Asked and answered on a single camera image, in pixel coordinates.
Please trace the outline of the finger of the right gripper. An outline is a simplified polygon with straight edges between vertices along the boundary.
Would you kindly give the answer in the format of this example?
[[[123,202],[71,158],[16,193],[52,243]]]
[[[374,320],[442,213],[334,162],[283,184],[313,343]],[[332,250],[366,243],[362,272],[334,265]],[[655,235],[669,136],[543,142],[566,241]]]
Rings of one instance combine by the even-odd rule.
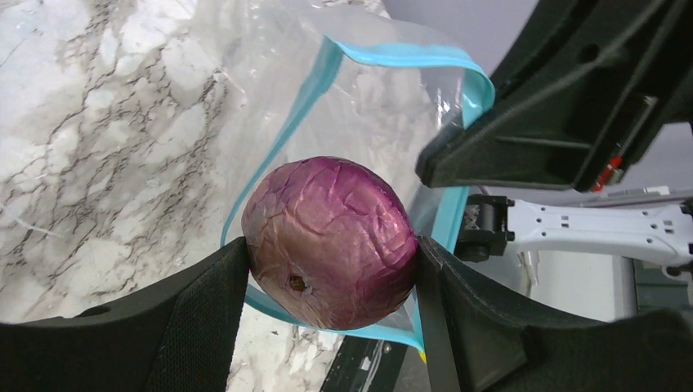
[[[422,183],[598,190],[692,120],[692,4],[541,1],[491,79],[494,107],[420,153]]]

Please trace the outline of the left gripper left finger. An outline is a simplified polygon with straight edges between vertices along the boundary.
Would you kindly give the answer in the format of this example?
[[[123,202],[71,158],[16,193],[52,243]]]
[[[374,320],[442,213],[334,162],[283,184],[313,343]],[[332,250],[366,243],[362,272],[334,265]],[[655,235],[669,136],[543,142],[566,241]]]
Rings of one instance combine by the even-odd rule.
[[[1,326],[4,391],[223,391],[248,285],[237,238],[73,318]]]

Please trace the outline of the purple red onion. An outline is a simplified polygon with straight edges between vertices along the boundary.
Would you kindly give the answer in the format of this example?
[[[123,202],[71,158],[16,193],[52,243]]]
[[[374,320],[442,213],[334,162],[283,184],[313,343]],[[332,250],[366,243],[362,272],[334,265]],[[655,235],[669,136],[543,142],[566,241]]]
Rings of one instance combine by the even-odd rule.
[[[409,297],[418,241],[391,186],[335,157],[286,163],[253,191],[241,226],[261,289],[314,327],[355,330]]]

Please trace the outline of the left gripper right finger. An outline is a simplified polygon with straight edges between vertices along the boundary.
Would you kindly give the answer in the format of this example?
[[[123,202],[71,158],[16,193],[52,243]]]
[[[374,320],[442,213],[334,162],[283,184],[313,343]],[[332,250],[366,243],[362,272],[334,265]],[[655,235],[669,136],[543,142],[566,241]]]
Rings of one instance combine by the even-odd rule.
[[[692,313],[604,323],[514,292],[431,238],[418,241],[418,306],[434,391],[689,391]]]

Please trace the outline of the clear zip top bag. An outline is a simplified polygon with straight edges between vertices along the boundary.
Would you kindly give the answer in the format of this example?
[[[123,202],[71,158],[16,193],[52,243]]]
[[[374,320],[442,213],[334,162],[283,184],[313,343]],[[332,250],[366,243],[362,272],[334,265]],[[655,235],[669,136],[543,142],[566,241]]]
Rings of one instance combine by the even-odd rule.
[[[239,91],[218,143],[220,244],[239,236],[263,176],[329,155],[376,172],[421,235],[454,248],[469,190],[427,188],[415,164],[444,125],[460,133],[489,110],[495,89],[453,39],[325,1],[199,1],[190,31]]]

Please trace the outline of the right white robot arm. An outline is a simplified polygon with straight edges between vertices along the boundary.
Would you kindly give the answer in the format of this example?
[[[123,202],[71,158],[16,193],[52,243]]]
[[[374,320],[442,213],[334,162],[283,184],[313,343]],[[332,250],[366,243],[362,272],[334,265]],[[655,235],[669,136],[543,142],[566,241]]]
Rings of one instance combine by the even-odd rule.
[[[420,153],[429,187],[595,192],[621,180],[661,128],[692,120],[689,1],[540,1],[492,74],[494,107],[451,120]],[[538,250],[649,261],[692,277],[692,201],[638,209],[475,195],[454,254]]]

